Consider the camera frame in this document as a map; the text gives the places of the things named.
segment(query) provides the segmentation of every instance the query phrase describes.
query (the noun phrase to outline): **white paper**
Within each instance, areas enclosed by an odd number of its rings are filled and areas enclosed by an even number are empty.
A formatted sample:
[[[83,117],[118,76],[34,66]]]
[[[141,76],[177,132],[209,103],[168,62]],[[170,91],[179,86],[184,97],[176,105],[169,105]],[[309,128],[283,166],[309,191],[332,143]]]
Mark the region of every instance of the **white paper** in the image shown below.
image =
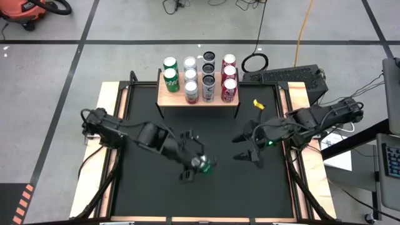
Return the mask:
[[[324,149],[328,148],[329,146],[338,143],[339,141],[342,141],[342,137],[338,134],[330,134],[326,136],[322,141],[321,141],[321,150],[323,151]],[[345,169],[348,171],[352,171],[351,167],[351,153],[350,151],[347,151],[345,153],[342,153],[338,156],[332,157],[330,159],[327,159],[324,161],[324,164],[327,166],[333,166],[335,168],[339,169]]]

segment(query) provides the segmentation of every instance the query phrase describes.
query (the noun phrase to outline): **gray floor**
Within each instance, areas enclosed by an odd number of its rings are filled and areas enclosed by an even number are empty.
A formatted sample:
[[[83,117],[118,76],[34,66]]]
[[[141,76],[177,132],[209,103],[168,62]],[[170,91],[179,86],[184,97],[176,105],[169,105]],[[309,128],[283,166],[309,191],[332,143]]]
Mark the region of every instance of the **gray floor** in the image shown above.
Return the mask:
[[[11,24],[4,30],[7,40],[48,40],[27,44],[0,42],[0,183],[28,183],[44,138],[49,129],[61,90],[74,56],[80,56],[62,108],[46,161],[36,186],[25,223],[67,219],[77,184],[77,172],[83,160],[85,145],[81,135],[82,108],[96,107],[103,81],[120,81],[135,70],[139,80],[154,81],[162,60],[174,56],[181,62],[186,56],[214,51],[217,61],[232,53],[241,61],[254,49],[253,44],[165,44],[162,40],[255,40],[262,7],[242,11],[235,0],[221,6],[209,6],[206,0],[190,0],[191,6],[175,15],[165,14],[159,1],[98,0],[87,40],[105,40],[101,44],[78,41],[95,0],[69,0],[74,12],[70,16],[46,15],[36,30],[26,32]],[[399,41],[396,15],[400,2],[368,0],[387,40]],[[309,1],[268,0],[262,40],[296,40]],[[172,3],[167,4],[171,10]],[[378,41],[373,24],[361,0],[315,0],[304,29],[303,40]],[[161,40],[154,45],[130,42],[113,44],[107,40]],[[296,46],[293,44],[259,45],[259,52],[269,57],[269,69],[291,67]],[[390,46],[395,56],[400,46]],[[327,76],[329,92],[324,101],[352,94],[377,77],[386,53],[381,45],[302,45],[298,66],[317,64]],[[259,59],[249,62],[249,69],[261,66]],[[357,98],[365,104],[365,117],[356,124],[356,132],[386,117],[384,88],[381,86]],[[345,187],[360,200],[371,204],[371,193]],[[370,210],[359,205],[331,186],[337,216],[343,221],[363,222]],[[389,213],[400,216],[399,212]],[[381,224],[394,224],[384,218]]]

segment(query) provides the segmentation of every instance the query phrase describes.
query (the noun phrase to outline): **green soda can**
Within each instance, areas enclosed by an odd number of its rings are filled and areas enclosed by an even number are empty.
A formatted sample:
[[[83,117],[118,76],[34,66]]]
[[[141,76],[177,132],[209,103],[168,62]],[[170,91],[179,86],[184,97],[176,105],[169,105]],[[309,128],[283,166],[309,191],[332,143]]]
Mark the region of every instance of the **green soda can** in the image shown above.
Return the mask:
[[[164,71],[164,80],[167,85],[167,89],[170,92],[179,91],[179,79],[175,69],[169,68]]]
[[[167,57],[164,59],[164,70],[173,68],[179,76],[178,63],[174,57]]]

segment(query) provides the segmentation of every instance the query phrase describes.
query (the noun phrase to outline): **black tabletop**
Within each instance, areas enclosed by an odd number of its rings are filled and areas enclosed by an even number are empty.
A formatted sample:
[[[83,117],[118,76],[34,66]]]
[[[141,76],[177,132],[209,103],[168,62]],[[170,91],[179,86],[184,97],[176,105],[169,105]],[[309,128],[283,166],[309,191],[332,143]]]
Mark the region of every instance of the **black tabletop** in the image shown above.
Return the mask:
[[[253,100],[266,104],[263,118],[277,116],[272,86],[241,87],[241,107],[233,118],[232,107],[164,108],[162,120],[155,102],[155,87],[135,87],[129,120],[164,122],[176,134],[192,128],[206,145],[206,153],[218,158],[211,174],[198,174],[182,184],[183,167],[162,156],[143,151],[133,143],[122,152],[122,172],[112,202],[113,216],[182,216],[293,218],[288,173],[281,146],[262,152],[264,169],[232,156],[250,147],[233,144],[244,123],[256,118]]]

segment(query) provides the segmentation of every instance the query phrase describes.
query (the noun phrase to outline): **red soda can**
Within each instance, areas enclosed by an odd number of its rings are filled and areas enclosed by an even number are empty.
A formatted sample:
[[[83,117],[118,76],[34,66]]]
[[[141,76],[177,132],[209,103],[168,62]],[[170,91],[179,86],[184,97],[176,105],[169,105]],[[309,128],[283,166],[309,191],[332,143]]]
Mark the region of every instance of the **red soda can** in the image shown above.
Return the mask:
[[[234,66],[225,66],[225,68],[222,70],[221,77],[221,85],[223,85],[227,79],[236,80],[236,68]]]
[[[238,84],[234,79],[226,79],[222,85],[221,99],[225,103],[231,103],[235,97]]]
[[[234,55],[226,54],[224,56],[224,59],[222,60],[221,74],[223,73],[225,66],[233,66],[234,68],[236,67],[236,58]]]

